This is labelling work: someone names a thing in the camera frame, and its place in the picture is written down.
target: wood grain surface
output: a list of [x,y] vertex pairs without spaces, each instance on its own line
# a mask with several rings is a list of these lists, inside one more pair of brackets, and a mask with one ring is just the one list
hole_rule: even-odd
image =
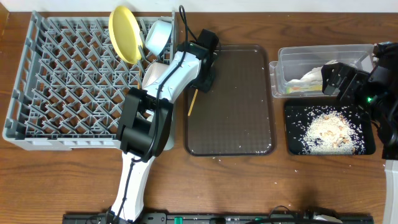
[[0,41],[4,35],[4,28],[7,24],[8,15],[8,10],[0,3]]
[[[0,44],[2,127],[29,18],[29,13],[10,13]],[[367,44],[396,41],[398,35],[398,14],[188,13],[187,19],[195,34],[207,28],[223,45],[260,45],[270,60],[277,60],[281,47]],[[182,98],[177,103],[181,118]],[[146,207],[170,213],[269,213],[277,205],[296,211],[314,205],[370,214],[382,223],[386,178],[380,141],[371,156],[292,156],[285,142],[283,104],[274,98],[277,148],[269,156],[190,156],[182,146],[179,119],[174,149],[163,152],[150,170]],[[25,151],[1,139],[0,223],[60,223],[64,213],[101,212],[113,204],[120,174],[117,149]]]

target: gray plastic dish rack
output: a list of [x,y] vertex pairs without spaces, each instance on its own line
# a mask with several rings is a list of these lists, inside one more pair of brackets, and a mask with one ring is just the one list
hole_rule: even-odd
[[33,12],[3,138],[25,150],[119,148],[115,137],[126,93],[142,85],[150,63],[173,59],[174,16],[136,18],[143,43],[157,20],[172,23],[172,35],[160,56],[140,47],[142,60],[131,65],[113,49],[108,17],[43,18]]

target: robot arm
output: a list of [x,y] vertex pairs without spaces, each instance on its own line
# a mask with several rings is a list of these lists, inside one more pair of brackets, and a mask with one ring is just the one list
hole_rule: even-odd
[[377,44],[379,60],[371,73],[343,63],[322,67],[322,92],[340,92],[337,100],[348,101],[365,110],[376,122],[386,161],[387,197],[384,224],[398,223],[398,44]]
[[[123,170],[118,195],[110,212],[116,218],[108,217],[110,222],[117,223],[119,221],[117,218],[119,212],[119,218],[131,221],[135,221],[142,212],[144,208],[143,195],[150,166],[165,146],[171,145],[169,148],[172,147],[173,144],[167,144],[167,142],[174,142],[170,136],[170,127],[175,122],[172,119],[174,102],[187,86],[204,92],[210,89],[214,80],[214,74],[210,72],[210,69],[215,61],[214,50],[217,44],[218,38],[214,33],[202,30],[197,42],[190,42],[186,45],[184,43],[177,47],[178,51],[172,63],[158,79],[143,90],[130,89],[124,101],[116,134],[121,141],[120,148],[123,151]],[[184,50],[186,50],[185,57],[181,66],[178,67]],[[161,100],[159,100],[159,105],[156,105],[159,85],[176,67],[178,69],[164,83],[159,97]],[[156,115],[144,118],[143,114],[148,111],[155,114],[156,109],[159,110],[158,135],[154,140],[154,147],[150,151],[155,129],[155,122],[152,120],[156,119]],[[142,162],[135,163],[131,170],[132,159],[142,159]]]

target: black cable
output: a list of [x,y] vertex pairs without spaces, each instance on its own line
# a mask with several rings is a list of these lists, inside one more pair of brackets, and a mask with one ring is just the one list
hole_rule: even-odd
[[388,114],[388,120],[391,121],[392,120],[392,115],[394,114],[395,110],[397,109],[398,106],[398,99],[396,99],[396,102],[394,103],[394,105],[392,106],[390,113]]
[[185,15],[185,9],[184,9],[184,7],[183,7],[183,6],[180,6],[178,10],[180,11],[181,20],[182,20],[182,22],[185,24],[185,33],[187,33],[187,30],[188,30],[189,33],[192,35],[192,37],[195,39],[195,41],[198,41],[197,37],[195,37],[195,34],[193,34],[193,32],[191,31],[191,29],[189,29],[189,26],[187,25],[187,24],[188,24],[188,23],[187,23],[187,16]]
[[92,218],[96,218],[96,219],[97,219],[97,218],[100,218],[100,217],[104,217],[104,215],[93,215],[93,216],[91,216],[91,217],[89,217],[89,218],[86,219],[85,224],[87,224],[87,221],[88,221],[88,220],[90,221],[91,224],[94,224],[93,221],[92,221],[91,219],[92,219]]
[[123,208],[123,218],[124,218],[124,221],[126,221],[126,223],[127,223],[127,220],[126,220],[126,212],[124,212],[124,208]]
[[371,121],[371,122],[377,128],[377,130],[380,128],[379,125],[375,121]]
[[159,85],[158,89],[157,89],[157,93],[156,93],[156,110],[155,110],[155,132],[154,132],[154,137],[152,138],[152,141],[150,142],[150,146],[149,146],[149,150],[145,153],[144,156],[142,156],[140,159],[132,159],[134,162],[142,162],[142,160],[147,157],[153,150],[154,145],[155,145],[155,140],[157,138],[157,130],[159,127],[159,100],[160,100],[160,92],[163,89],[164,84],[166,83],[166,81],[173,75],[173,73],[175,71],[177,71],[178,68],[181,67],[184,58],[185,58],[185,54],[187,53],[187,44],[188,44],[188,25],[187,25],[187,17],[185,15],[185,9],[183,6],[179,7],[179,11],[180,11],[180,15],[181,15],[181,19],[185,24],[185,44],[184,44],[184,51],[182,53],[182,57],[181,60],[179,61],[179,63],[177,64],[177,66],[165,77],[165,79],[162,81],[162,83]]
[[306,218],[263,218],[260,220],[250,221],[246,224],[262,224],[262,223],[308,223],[308,224],[340,224],[337,222],[323,221],[323,220],[310,220]]
[[124,187],[124,195],[123,195],[123,199],[122,199],[122,204],[120,204],[120,208],[119,208],[118,214],[113,218],[112,222],[114,222],[115,220],[119,220],[120,213],[122,212],[122,209],[123,209],[123,206],[124,206],[124,202],[127,200],[127,198],[126,198],[127,189],[129,188],[130,176],[131,176],[131,172],[132,172],[132,167],[133,166],[134,166],[134,161],[133,161],[133,159],[131,159],[130,169],[129,169],[129,173],[127,175],[126,186]]
[[286,208],[286,210],[289,211],[289,214],[291,214],[291,215],[294,217],[294,215],[292,214],[292,212],[291,212],[286,206],[283,206],[283,205],[278,205],[278,206],[276,206],[275,208],[273,208],[273,209],[271,210],[271,212],[269,213],[268,217],[271,218],[271,215],[274,214],[274,212],[275,212],[278,208]]

